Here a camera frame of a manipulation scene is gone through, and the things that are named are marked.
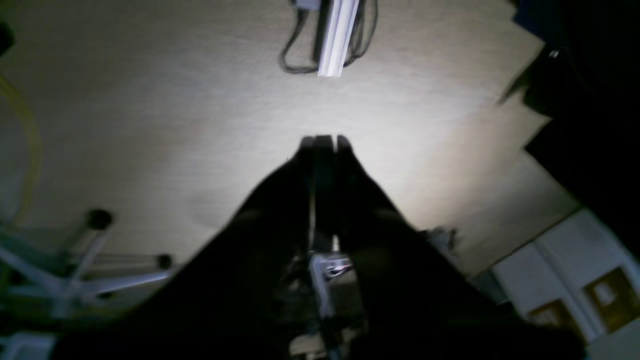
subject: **white object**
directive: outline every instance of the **white object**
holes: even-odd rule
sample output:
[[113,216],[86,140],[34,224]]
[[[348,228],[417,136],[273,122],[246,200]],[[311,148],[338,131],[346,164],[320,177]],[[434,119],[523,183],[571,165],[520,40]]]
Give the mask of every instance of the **white object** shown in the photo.
[[0,360],[47,360],[56,344],[49,334],[18,332],[8,338],[0,337]]
[[24,258],[0,245],[0,260],[20,272],[33,284],[7,286],[7,292],[14,295],[51,299],[51,317],[68,318],[74,308],[83,304],[100,304],[98,295],[116,290],[132,288],[142,284],[162,281],[171,277],[172,269],[151,274],[131,275],[109,279],[85,280],[89,268],[94,263],[106,241],[107,230],[95,233],[79,264],[69,277],[62,277],[31,264]]
[[332,1],[318,66],[318,76],[337,77],[342,74],[359,3],[359,0]]

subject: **dark object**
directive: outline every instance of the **dark object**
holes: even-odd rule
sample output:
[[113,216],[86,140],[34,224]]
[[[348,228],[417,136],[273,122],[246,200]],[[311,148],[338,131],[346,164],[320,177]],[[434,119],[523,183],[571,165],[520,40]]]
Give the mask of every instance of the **dark object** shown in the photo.
[[635,1],[521,1],[515,20],[547,42],[508,93],[553,118],[531,154],[640,256],[640,37]]
[[[275,289],[292,261],[324,249],[333,234],[356,270],[367,316],[352,359],[399,352],[426,359],[584,357],[570,332],[527,325],[470,287],[404,221],[346,138],[339,136],[336,148],[327,136],[303,139],[295,156],[153,298],[104,331],[63,338],[51,359],[240,352],[287,359],[289,343],[304,329],[283,323]],[[320,321],[317,330],[330,325]]]
[[162,270],[167,270],[171,268],[171,266],[173,265],[173,259],[169,254],[158,255],[156,260],[157,260],[158,268]]
[[15,43],[13,33],[9,25],[0,23],[0,56],[4,55]]
[[113,216],[106,210],[91,210],[87,214],[87,226],[91,230],[105,230],[113,222]]

